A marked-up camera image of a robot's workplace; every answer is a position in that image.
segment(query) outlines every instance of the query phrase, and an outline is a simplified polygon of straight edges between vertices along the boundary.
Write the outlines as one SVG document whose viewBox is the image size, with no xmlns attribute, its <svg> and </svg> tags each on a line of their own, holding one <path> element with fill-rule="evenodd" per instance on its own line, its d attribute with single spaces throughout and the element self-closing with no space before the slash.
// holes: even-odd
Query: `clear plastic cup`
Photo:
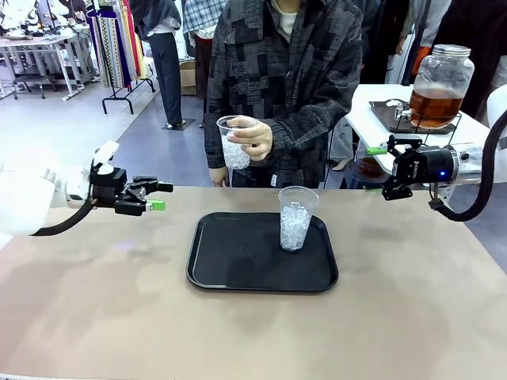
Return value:
<svg viewBox="0 0 507 380">
<path fill-rule="evenodd" d="M 236 117 L 242 117 L 248 120 L 248 125 L 243 127 L 229 127 L 228 122 Z M 257 124 L 254 118 L 248 116 L 224 116 L 218 119 L 216 125 L 219 126 L 220 134 L 222 135 L 222 148 L 223 158 L 225 159 L 225 165 L 229 169 L 244 169 L 250 165 L 250 156 L 243 152 L 241 144 L 230 142 L 227 137 L 232 135 L 234 131 L 241 128 L 253 127 Z"/>
<path fill-rule="evenodd" d="M 303 247 L 311 216 L 319 197 L 309 188 L 291 186 L 278 194 L 280 200 L 280 245 L 289 252 Z"/>
</svg>

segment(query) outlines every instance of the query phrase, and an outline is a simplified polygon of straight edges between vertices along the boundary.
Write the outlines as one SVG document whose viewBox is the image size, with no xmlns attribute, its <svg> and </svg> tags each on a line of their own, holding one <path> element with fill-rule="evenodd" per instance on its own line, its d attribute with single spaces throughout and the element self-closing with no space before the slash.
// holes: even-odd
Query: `orange object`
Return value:
<svg viewBox="0 0 507 380">
<path fill-rule="evenodd" d="M 414 68 L 412 69 L 412 75 L 415 77 L 419 72 L 419 67 L 421 66 L 421 62 L 424 58 L 426 58 L 431 53 L 431 48 L 426 46 L 421 46 L 419 51 L 417 52 L 417 58 L 415 59 Z"/>
</svg>

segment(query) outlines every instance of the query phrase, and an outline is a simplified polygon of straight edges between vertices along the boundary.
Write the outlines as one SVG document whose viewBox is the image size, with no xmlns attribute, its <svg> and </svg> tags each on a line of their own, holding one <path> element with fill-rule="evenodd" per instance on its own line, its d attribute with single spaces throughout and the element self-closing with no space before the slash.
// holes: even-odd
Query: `hand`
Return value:
<svg viewBox="0 0 507 380">
<path fill-rule="evenodd" d="M 242 144 L 243 151 L 250 156 L 252 161 L 262 161 L 273 148 L 273 132 L 268 124 L 257 123 L 252 125 L 250 117 L 236 117 L 227 122 L 229 127 L 247 127 L 234 131 L 234 135 L 227 139 L 231 143 Z"/>
<path fill-rule="evenodd" d="M 229 186 L 229 170 L 224 166 L 218 169 L 209 169 L 209 176 L 212 178 L 213 186 L 221 188 L 224 185 Z"/>
<path fill-rule="evenodd" d="M 403 44 L 405 43 L 406 37 L 400 38 L 398 42 L 398 46 L 396 46 L 396 54 L 401 55 L 403 54 Z"/>
</svg>

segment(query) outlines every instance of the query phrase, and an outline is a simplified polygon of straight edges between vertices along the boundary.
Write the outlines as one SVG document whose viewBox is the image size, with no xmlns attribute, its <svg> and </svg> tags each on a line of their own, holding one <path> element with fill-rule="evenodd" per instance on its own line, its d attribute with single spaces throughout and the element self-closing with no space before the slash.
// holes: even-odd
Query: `beige table surface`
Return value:
<svg viewBox="0 0 507 380">
<path fill-rule="evenodd" d="M 63 235 L 15 238 L 0 252 L 0 372 L 507 378 L 507 276 L 463 224 L 429 210 L 425 193 L 387 203 L 323 192 L 316 214 L 341 276 L 314 296 L 206 293 L 185 278 L 202 215 L 276 211 L 275 190 L 176 188 L 158 198 L 167 212 L 98 210 Z"/>
</svg>

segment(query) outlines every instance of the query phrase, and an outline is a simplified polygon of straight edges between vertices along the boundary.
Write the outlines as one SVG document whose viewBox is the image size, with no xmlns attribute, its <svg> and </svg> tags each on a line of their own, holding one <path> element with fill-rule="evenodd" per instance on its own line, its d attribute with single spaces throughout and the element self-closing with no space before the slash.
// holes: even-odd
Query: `ice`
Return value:
<svg viewBox="0 0 507 380">
<path fill-rule="evenodd" d="M 227 140 L 234 132 L 230 131 L 227 136 L 222 135 L 223 157 L 225 165 L 229 169 L 244 169 L 250 164 L 250 156 L 243 152 L 240 144 L 235 144 Z"/>
<path fill-rule="evenodd" d="M 283 206 L 280 215 L 280 243 L 287 251 L 296 251 L 303 247 L 311 220 L 308 210 L 299 202 L 292 202 L 291 205 L 295 203 L 295 207 Z"/>
</svg>

